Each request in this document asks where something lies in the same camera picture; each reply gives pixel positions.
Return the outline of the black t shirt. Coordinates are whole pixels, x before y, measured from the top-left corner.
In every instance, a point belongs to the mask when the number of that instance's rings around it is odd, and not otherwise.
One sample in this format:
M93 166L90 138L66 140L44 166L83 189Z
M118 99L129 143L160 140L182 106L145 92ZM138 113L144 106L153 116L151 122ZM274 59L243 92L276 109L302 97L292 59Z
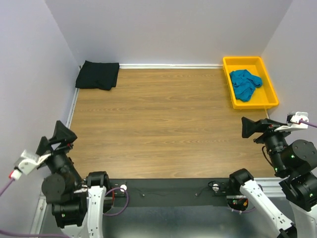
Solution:
M101 89L109 91L116 87L119 63L85 61L77 76L75 87L79 89Z

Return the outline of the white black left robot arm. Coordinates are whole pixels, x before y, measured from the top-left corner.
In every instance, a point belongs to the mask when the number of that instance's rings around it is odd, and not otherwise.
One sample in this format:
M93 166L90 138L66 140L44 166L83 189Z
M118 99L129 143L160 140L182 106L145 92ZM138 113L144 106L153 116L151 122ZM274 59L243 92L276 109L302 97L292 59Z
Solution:
M110 183L105 171L90 172L82 178L68 156L76 134L56 121L51 138L43 136L37 154L47 155L40 167L50 175L42 182L46 203L52 207L56 225L70 238L102 238L104 199Z

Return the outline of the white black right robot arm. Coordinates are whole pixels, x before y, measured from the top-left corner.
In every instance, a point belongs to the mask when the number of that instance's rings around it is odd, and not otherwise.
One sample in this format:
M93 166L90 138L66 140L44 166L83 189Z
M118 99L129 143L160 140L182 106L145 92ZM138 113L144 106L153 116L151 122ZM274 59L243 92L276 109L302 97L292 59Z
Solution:
M293 210L294 221L288 219L263 193L254 177L240 169L229 176L228 189L233 194L246 196L269 223L278 238L315 238L317 236L317 177L312 173L317 167L317 149L312 142L298 139L287 144L291 132L311 126L308 114L296 112L288 115L287 122L271 119L253 121L241 118L242 137L264 144L282 192Z

